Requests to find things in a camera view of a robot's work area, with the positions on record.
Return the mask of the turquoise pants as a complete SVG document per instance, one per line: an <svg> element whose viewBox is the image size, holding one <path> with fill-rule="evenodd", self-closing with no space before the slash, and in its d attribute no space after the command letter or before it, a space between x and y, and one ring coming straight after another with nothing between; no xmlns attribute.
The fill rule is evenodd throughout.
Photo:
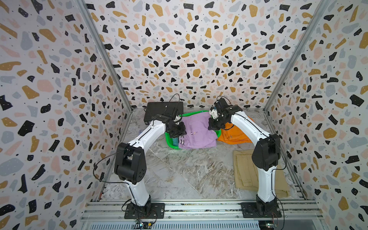
<svg viewBox="0 0 368 230"><path fill-rule="evenodd" d="M178 146L179 145L179 138L173 138L172 139L172 145L173 146Z"/></svg>

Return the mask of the orange pants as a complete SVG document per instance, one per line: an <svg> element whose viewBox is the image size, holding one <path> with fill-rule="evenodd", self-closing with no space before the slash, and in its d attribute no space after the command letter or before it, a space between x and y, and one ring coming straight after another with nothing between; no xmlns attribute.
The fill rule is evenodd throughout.
<svg viewBox="0 0 368 230"><path fill-rule="evenodd" d="M237 126L230 123L225 124L225 129L221 130L221 135L218 138L218 141L230 145L252 143L248 136L246 136Z"/></svg>

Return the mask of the beige pants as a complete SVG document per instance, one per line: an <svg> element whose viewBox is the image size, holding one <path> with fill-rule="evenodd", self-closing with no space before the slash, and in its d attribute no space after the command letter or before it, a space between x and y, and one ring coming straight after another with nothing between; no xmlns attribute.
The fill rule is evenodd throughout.
<svg viewBox="0 0 368 230"><path fill-rule="evenodd" d="M258 169L252 161L253 151L253 149L233 151L235 186L242 190L258 192ZM276 170L275 183L278 198L286 198L290 195L285 175L280 170Z"/></svg>

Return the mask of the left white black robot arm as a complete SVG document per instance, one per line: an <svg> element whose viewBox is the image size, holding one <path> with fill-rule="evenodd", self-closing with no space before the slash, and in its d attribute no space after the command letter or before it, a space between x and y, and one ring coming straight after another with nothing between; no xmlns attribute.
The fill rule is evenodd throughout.
<svg viewBox="0 0 368 230"><path fill-rule="evenodd" d="M136 138L118 145L114 173L127 186L131 202L138 207L144 207L150 202L150 195L144 183L147 170L146 152L165 133L171 138L185 135L184 122L175 122L171 117L156 115Z"/></svg>

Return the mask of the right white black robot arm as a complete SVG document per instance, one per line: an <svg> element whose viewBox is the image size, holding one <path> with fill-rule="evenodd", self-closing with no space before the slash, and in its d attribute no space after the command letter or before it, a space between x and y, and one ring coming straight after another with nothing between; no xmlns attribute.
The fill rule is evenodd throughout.
<svg viewBox="0 0 368 230"><path fill-rule="evenodd" d="M238 105L228 105L221 99L215 102L210 112L209 130L224 130L226 124L233 124L252 141L255 146L252 161L258 169L257 211L265 213L276 208L278 200L273 173L280 159L279 136L260 128Z"/></svg>

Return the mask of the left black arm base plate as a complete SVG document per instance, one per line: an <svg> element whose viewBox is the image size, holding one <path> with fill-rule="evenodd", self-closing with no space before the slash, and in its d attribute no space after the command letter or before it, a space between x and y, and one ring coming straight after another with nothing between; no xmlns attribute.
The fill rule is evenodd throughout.
<svg viewBox="0 0 368 230"><path fill-rule="evenodd" d="M129 203L126 207L124 219L163 219L165 203L147 203L145 206L137 206Z"/></svg>

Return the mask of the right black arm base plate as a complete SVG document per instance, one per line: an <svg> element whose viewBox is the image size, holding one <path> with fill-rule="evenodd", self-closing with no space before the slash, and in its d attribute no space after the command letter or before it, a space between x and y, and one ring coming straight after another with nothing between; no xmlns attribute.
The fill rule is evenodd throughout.
<svg viewBox="0 0 368 230"><path fill-rule="evenodd" d="M281 209L277 203L243 202L241 212L244 218L271 218L282 217Z"/></svg>

